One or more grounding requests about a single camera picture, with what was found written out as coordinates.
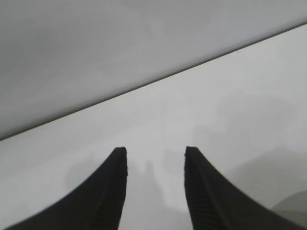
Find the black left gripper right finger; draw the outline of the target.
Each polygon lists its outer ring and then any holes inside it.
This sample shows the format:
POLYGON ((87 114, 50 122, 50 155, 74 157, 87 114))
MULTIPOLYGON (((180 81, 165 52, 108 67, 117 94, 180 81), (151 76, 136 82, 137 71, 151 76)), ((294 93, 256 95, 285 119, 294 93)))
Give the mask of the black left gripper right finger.
POLYGON ((229 182, 197 147, 186 147, 184 188, 195 230, 302 230, 229 182))

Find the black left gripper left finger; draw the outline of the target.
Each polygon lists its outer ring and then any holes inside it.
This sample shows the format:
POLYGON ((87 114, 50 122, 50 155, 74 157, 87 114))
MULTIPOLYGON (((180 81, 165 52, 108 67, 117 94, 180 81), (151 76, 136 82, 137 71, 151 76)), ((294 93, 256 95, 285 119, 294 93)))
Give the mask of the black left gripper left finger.
POLYGON ((9 229, 116 230, 125 202, 127 177, 127 150, 117 147, 73 191, 9 229))

